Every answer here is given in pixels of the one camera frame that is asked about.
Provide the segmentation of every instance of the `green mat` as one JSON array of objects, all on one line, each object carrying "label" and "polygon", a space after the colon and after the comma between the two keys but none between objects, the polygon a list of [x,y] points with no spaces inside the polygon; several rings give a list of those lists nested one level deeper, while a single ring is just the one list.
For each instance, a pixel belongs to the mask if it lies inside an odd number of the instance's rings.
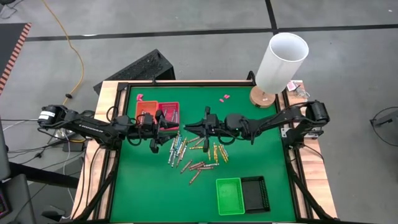
[{"label": "green mat", "polygon": [[[178,101],[182,124],[196,123],[210,106],[220,120],[230,113],[241,113],[248,118],[263,118],[275,114],[275,108],[256,108],[249,100],[251,87],[149,87],[132,88],[127,115],[134,117],[136,96],[159,102]],[[225,94],[231,97],[219,101]],[[195,136],[180,128],[184,137]],[[210,139],[210,145],[217,141]],[[123,143],[111,211],[111,222],[267,222],[294,221],[294,210],[289,188],[279,130],[264,132],[249,141],[236,141],[225,146],[229,154],[227,164],[219,154],[220,166],[204,170],[188,185],[194,172],[182,167],[194,162],[208,162],[207,154],[200,150],[187,150],[178,169],[171,168],[167,160],[171,141],[160,147],[158,154],[149,149],[149,141],[140,146]],[[260,214],[218,214],[216,179],[262,175],[267,184],[271,212]]]}]

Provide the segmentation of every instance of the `wooden lamp base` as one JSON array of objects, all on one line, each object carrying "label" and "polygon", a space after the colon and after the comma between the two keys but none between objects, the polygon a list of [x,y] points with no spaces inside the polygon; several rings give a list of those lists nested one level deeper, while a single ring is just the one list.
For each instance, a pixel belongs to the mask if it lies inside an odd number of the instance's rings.
[{"label": "wooden lamp base", "polygon": [[250,101],[257,107],[267,108],[275,102],[275,94],[264,93],[258,86],[250,91]]}]

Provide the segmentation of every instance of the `black keyboard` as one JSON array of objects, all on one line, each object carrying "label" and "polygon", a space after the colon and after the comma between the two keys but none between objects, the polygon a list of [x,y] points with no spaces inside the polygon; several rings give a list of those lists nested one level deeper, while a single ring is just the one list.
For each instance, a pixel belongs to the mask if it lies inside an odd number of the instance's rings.
[{"label": "black keyboard", "polygon": [[6,195],[3,194],[3,191],[0,186],[0,218],[5,217],[10,212],[11,208],[7,203]]}]

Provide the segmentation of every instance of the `green plastic basket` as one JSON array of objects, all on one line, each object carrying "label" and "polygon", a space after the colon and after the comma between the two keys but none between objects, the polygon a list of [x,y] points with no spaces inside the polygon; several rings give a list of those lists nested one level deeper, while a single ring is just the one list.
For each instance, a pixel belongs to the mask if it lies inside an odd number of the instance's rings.
[{"label": "green plastic basket", "polygon": [[216,186],[219,215],[244,214],[241,179],[217,179]]}]

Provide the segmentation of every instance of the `white cylinder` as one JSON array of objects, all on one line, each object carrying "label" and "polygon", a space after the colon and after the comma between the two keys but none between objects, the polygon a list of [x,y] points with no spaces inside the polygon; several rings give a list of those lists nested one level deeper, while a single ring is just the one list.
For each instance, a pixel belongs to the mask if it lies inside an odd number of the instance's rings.
[{"label": "white cylinder", "polygon": [[257,86],[265,93],[280,93],[308,52],[305,40],[295,34],[280,33],[273,36],[256,74]]}]

